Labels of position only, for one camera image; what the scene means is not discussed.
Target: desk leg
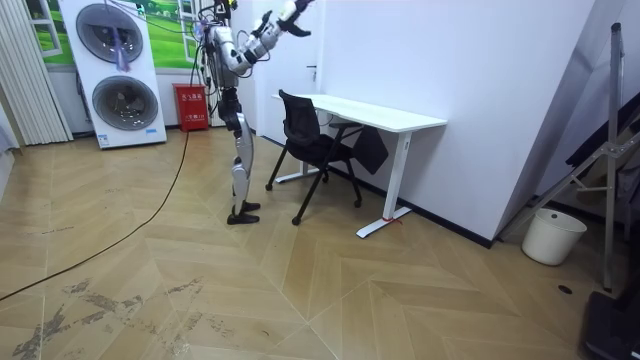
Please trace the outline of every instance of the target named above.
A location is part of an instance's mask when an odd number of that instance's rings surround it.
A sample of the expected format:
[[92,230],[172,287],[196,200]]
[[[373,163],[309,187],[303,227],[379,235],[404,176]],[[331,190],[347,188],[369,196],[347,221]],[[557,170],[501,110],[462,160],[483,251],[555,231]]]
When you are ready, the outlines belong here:
[[314,175],[317,172],[318,172],[318,169],[309,169],[309,164],[307,164],[306,162],[300,161],[300,171],[299,172],[297,172],[295,174],[291,174],[291,175],[280,176],[280,177],[276,178],[276,182],[278,184],[282,184],[283,182],[287,182],[287,181],[291,181],[291,180],[300,179],[300,178],[303,178],[303,177]]
[[402,207],[396,210],[396,202],[398,193],[400,192],[400,183],[402,182],[402,174],[404,173],[404,164],[407,161],[407,153],[411,144],[411,133],[401,133],[396,145],[396,153],[393,159],[393,170],[391,171],[391,181],[389,182],[389,190],[387,190],[387,200],[384,203],[384,211],[382,219],[371,223],[356,233],[359,237],[365,238],[374,231],[390,224],[394,219],[409,213],[411,209]]

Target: door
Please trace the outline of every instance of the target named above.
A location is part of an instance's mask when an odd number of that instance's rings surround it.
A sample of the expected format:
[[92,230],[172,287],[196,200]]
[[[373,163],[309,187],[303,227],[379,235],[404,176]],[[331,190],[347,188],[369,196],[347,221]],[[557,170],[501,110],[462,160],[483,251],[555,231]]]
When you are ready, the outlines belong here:
[[[272,98],[282,89],[289,94],[316,93],[316,66],[322,45],[322,6],[324,1],[314,1],[298,20],[298,26],[311,31],[311,36],[298,38],[291,34],[283,34],[276,47],[271,51],[268,62],[258,63],[256,76],[256,103],[258,135],[266,136],[281,144],[286,137],[282,120],[285,112],[282,101]],[[261,16],[263,12],[273,9],[277,14],[282,7],[282,1],[257,1],[255,4],[270,7],[260,9],[254,16]]]

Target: stacked washer and dryer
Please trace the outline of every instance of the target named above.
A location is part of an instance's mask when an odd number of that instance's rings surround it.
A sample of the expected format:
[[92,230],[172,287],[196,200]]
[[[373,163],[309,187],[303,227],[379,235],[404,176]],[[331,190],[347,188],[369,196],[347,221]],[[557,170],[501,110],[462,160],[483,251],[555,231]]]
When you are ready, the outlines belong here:
[[[122,1],[58,2],[100,148],[166,141],[144,14]],[[128,72],[116,68],[117,44]]]

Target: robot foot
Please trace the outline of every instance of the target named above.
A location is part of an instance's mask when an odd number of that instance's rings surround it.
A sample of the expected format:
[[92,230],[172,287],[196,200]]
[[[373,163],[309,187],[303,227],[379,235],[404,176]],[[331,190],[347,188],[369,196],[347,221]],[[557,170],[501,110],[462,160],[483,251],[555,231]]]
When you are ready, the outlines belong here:
[[260,204],[258,203],[250,203],[250,202],[244,202],[244,204],[242,204],[242,211],[241,212],[245,212],[245,211],[256,211],[260,209]]
[[231,214],[227,218],[228,225],[254,224],[258,221],[260,221],[260,217],[245,213],[240,213],[240,215]]

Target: washing machine door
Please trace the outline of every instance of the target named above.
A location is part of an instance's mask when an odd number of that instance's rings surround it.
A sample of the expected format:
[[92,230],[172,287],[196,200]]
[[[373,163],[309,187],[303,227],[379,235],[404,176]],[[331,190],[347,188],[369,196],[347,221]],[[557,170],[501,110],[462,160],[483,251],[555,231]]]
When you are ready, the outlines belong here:
[[93,107],[105,123],[121,130],[144,129],[158,114],[153,91],[128,76],[102,80],[93,91]]
[[120,38],[128,61],[142,52],[143,40],[138,25],[124,11],[107,4],[93,4],[78,14],[76,29],[80,41],[102,60],[115,62],[115,34]]

